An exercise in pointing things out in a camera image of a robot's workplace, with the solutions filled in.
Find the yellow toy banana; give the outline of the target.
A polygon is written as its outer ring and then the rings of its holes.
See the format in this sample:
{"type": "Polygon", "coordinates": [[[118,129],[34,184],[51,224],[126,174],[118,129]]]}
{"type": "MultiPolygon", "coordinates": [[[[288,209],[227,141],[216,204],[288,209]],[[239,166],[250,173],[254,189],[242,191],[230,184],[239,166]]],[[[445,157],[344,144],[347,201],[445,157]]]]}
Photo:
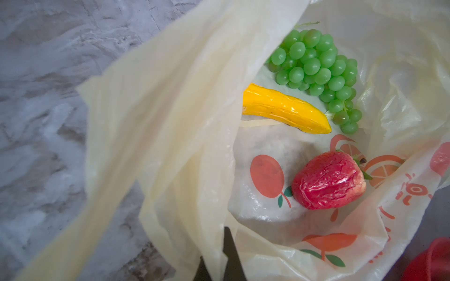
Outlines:
{"type": "Polygon", "coordinates": [[[273,119],[310,134],[332,132],[326,115],[310,103],[255,84],[243,93],[242,114],[273,119]]]}

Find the red flower-shaped plate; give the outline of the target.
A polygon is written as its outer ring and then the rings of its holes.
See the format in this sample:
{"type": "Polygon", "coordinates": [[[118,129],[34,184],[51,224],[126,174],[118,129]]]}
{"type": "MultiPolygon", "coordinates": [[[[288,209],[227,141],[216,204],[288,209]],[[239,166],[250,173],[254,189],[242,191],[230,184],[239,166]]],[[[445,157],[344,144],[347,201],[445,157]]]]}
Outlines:
{"type": "Polygon", "coordinates": [[[450,281],[450,239],[437,238],[403,273],[402,281],[450,281]]]}

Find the yellow plastic fruit-print bag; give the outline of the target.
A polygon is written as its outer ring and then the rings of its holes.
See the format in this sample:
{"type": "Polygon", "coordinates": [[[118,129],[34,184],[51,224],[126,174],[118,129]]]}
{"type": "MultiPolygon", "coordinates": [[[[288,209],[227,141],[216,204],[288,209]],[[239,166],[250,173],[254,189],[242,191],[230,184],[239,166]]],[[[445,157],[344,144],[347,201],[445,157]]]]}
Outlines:
{"type": "Polygon", "coordinates": [[[20,281],[75,281],[135,182],[141,223],[177,281],[200,261],[213,280],[224,276],[225,227],[250,281],[380,281],[450,183],[448,1],[202,1],[77,90],[89,108],[87,203],[20,281]],[[402,165],[337,222],[310,215],[281,230],[295,239],[282,245],[228,208],[237,148],[259,140],[237,135],[241,99],[295,24],[314,16],[359,61],[366,118],[356,141],[402,165]],[[430,192],[410,207],[396,200],[407,173],[430,192]]]}

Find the green toy grape bunch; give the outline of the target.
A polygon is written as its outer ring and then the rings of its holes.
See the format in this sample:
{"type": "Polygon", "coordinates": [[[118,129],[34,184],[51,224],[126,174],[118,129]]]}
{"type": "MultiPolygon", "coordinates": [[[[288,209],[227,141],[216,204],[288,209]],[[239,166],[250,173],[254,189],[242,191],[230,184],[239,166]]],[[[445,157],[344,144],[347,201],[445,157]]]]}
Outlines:
{"type": "Polygon", "coordinates": [[[275,81],[318,97],[344,134],[359,130],[362,112],[355,108],[356,59],[338,53],[333,37],[317,29],[293,29],[266,61],[275,81]]]}

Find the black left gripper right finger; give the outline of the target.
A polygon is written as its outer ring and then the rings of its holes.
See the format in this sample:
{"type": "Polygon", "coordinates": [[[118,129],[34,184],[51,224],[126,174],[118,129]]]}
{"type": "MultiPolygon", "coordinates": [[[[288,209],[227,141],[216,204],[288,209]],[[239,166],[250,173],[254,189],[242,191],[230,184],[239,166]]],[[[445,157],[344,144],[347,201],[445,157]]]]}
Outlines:
{"type": "Polygon", "coordinates": [[[229,227],[225,227],[223,253],[228,257],[225,268],[224,281],[247,281],[239,254],[234,243],[232,232],[229,227]]]}

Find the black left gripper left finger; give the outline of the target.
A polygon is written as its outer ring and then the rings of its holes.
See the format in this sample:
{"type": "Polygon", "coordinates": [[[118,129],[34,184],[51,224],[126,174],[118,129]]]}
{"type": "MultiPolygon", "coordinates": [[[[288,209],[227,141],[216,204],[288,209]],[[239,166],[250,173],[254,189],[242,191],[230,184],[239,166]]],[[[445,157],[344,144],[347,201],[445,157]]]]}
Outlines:
{"type": "Polygon", "coordinates": [[[212,281],[202,257],[193,281],[212,281]]]}

